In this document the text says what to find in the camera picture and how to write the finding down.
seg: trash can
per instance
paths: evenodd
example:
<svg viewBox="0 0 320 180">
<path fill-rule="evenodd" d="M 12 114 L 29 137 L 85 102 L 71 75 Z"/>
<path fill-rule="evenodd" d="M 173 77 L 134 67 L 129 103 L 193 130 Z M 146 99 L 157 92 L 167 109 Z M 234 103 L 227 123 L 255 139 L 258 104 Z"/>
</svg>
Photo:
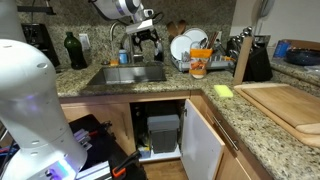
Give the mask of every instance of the trash can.
<svg viewBox="0 0 320 180">
<path fill-rule="evenodd" d="M 155 154 L 173 152 L 177 146 L 179 116 L 176 114 L 151 116 L 147 121 L 153 152 Z"/>
</svg>

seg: white cabinet door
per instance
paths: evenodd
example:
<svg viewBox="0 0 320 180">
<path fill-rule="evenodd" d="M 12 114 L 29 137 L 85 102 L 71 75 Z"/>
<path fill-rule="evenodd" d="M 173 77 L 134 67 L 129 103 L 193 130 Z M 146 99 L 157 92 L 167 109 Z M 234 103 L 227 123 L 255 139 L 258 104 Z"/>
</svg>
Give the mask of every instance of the white cabinet door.
<svg viewBox="0 0 320 180">
<path fill-rule="evenodd" d="M 185 103 L 181 161 L 189 180 L 214 179 L 225 147 L 190 100 Z"/>
</svg>

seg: wooden floor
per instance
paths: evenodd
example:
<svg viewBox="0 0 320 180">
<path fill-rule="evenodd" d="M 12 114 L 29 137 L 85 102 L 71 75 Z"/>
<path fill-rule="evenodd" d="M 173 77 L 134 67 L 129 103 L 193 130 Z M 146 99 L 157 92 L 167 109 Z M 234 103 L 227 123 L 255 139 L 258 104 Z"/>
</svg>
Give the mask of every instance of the wooden floor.
<svg viewBox="0 0 320 180">
<path fill-rule="evenodd" d="M 180 159 L 154 163 L 144 163 L 142 164 L 142 166 L 147 173 L 148 180 L 188 179 Z"/>
</svg>

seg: wooden cutting board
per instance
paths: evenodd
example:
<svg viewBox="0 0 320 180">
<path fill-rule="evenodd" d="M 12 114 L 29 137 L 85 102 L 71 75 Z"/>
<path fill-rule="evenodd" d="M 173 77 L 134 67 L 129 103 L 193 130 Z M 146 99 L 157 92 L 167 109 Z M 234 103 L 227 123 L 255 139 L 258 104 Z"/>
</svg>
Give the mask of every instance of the wooden cutting board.
<svg viewBox="0 0 320 180">
<path fill-rule="evenodd" d="M 319 98 L 287 84 L 246 84 L 235 90 L 298 140 L 320 147 Z"/>
</svg>

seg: electrical outlet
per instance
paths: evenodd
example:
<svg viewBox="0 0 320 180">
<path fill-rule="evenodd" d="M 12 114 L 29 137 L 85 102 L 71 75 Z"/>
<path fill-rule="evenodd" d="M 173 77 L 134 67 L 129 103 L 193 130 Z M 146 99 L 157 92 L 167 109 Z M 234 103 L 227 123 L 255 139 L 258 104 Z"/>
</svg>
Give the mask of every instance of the electrical outlet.
<svg viewBox="0 0 320 180">
<path fill-rule="evenodd" d="M 79 40 L 82 45 L 82 50 L 89 50 L 90 49 L 90 42 L 88 34 L 79 34 Z"/>
</svg>

